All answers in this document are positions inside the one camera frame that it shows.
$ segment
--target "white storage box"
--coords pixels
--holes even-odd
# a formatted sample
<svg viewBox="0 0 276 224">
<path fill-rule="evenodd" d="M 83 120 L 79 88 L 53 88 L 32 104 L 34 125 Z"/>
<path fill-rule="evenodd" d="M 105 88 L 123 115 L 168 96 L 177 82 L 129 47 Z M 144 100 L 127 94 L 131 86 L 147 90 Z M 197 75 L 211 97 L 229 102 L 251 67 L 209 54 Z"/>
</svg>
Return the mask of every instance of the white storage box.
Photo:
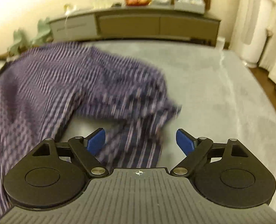
<svg viewBox="0 0 276 224">
<path fill-rule="evenodd" d="M 191 13 L 205 13 L 205 2 L 202 1 L 201 3 L 188 3 L 188 2 L 179 2 L 179 0 L 174 0 L 174 9 L 175 10 L 182 10 Z"/>
</svg>

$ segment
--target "cabinet drawer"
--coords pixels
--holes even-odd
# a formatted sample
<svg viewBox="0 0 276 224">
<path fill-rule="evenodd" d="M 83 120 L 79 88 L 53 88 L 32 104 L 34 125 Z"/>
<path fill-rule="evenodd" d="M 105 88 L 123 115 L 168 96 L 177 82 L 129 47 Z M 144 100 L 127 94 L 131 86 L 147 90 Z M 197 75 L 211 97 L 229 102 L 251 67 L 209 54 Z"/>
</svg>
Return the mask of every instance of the cabinet drawer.
<svg viewBox="0 0 276 224">
<path fill-rule="evenodd" d="M 99 17 L 102 37 L 147 37 L 159 34 L 156 15 L 112 15 Z"/>
<path fill-rule="evenodd" d="M 160 35 L 189 37 L 215 41 L 219 22 L 201 18 L 162 16 Z"/>
<path fill-rule="evenodd" d="M 54 41 L 85 40 L 97 36 L 94 15 L 67 18 L 50 24 Z"/>
</svg>

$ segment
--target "blue gripper pad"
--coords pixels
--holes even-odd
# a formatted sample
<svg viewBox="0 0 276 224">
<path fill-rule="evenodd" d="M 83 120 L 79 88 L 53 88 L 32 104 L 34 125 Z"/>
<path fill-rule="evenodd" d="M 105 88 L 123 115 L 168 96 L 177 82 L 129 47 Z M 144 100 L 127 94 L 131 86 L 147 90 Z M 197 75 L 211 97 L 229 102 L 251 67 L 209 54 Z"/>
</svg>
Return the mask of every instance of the blue gripper pad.
<svg viewBox="0 0 276 224">
<path fill-rule="evenodd" d="M 100 152 L 106 140 L 106 133 L 103 128 L 98 128 L 85 138 L 88 140 L 86 149 L 92 154 L 96 155 Z"/>
<path fill-rule="evenodd" d="M 194 151 L 197 144 L 197 139 L 189 135 L 183 129 L 178 129 L 176 132 L 176 143 L 187 156 L 189 153 Z"/>
</svg>

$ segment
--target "ribbed gray surface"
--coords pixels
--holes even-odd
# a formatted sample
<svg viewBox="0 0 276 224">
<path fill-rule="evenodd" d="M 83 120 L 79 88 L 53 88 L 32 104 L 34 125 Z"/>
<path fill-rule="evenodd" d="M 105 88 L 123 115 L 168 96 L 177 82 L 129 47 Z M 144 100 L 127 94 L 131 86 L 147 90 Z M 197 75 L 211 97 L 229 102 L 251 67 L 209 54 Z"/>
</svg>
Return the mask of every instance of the ribbed gray surface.
<svg viewBox="0 0 276 224">
<path fill-rule="evenodd" d="M 94 179 L 74 202 L 51 211 L 14 207 L 1 224 L 276 224 L 267 205 L 231 209 L 198 194 L 189 180 L 173 177 L 163 168 L 115 169 L 107 178 Z"/>
</svg>

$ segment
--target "crosshair marking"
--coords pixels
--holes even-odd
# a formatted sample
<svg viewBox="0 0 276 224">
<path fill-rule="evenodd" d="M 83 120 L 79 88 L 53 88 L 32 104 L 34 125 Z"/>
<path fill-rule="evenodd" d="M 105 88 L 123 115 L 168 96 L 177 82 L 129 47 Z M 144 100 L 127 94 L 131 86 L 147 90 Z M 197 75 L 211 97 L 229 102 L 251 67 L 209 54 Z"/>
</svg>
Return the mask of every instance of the crosshair marking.
<svg viewBox="0 0 276 224">
<path fill-rule="evenodd" d="M 144 174 L 144 172 L 142 172 L 142 171 L 139 170 L 139 171 L 136 171 L 135 174 L 137 174 L 137 175 L 140 176 L 141 174 Z"/>
</svg>

